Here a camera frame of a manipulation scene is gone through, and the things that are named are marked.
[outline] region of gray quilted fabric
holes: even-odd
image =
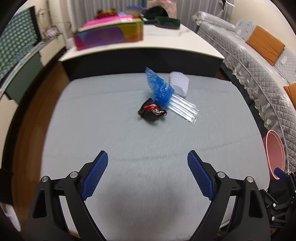
[[[235,26],[233,24],[207,12],[199,11],[192,16],[192,19],[196,21],[197,25],[200,25],[202,22],[207,22],[230,31],[235,30]]]
[[[288,84],[296,82],[296,54],[285,48],[274,67],[287,80]]]
[[[235,34],[240,36],[244,41],[248,40],[254,31],[256,24],[246,19],[241,19],[235,26]]]
[[[296,110],[283,86],[287,81],[259,53],[235,33],[203,23],[199,32],[233,56],[252,76],[272,106],[279,122],[291,171],[296,170]]]

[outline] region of colorful box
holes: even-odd
[[[143,22],[141,19],[133,19],[126,23],[108,24],[107,26],[101,25],[74,34],[77,50],[140,40],[143,40]]]

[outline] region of white wall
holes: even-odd
[[[270,0],[234,0],[234,5],[230,18],[232,24],[242,18],[253,21],[296,53],[296,35]]]
[[[73,46],[73,34],[66,0],[49,0],[52,23],[58,27],[66,43],[66,47]]]
[[[36,14],[38,13],[38,11],[40,9],[47,9],[48,6],[47,6],[47,0],[27,0],[19,9],[16,13],[22,11],[22,10],[25,10],[27,8],[30,8],[32,6],[35,6],[35,12]],[[46,27],[49,27],[50,26],[50,17],[49,17],[49,13],[48,12],[44,12],[44,17],[42,18],[42,24],[44,26],[42,26],[40,24],[40,21],[37,19],[37,23],[38,23],[38,26],[39,26],[39,29],[40,29],[40,32],[42,33],[43,31],[43,27],[46,28]]]

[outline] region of white table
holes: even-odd
[[[144,72],[145,67],[161,73],[215,77],[224,57],[187,27],[172,30],[144,25],[144,39],[76,50],[69,49],[60,61],[70,80],[105,74]]]
[[[223,55],[213,46],[181,24],[180,29],[177,30],[160,28],[154,25],[144,25],[143,41],[103,45],[84,50],[76,50],[76,47],[74,46],[60,58],[60,61],[63,62],[97,52],[131,48],[174,49],[205,54],[222,60],[224,59]]]

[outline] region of gray mattress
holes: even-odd
[[[168,74],[160,74],[168,81]],[[72,81],[48,128],[41,176],[79,171],[105,150],[108,167],[86,205],[107,240],[188,240],[210,201],[187,166],[187,154],[229,177],[254,177],[266,189],[269,173],[260,133],[230,82],[189,76],[187,99],[199,108],[194,125],[168,110],[148,123],[137,114],[151,97],[145,74]],[[223,223],[231,216],[231,198]],[[62,198],[69,229],[76,232]]]

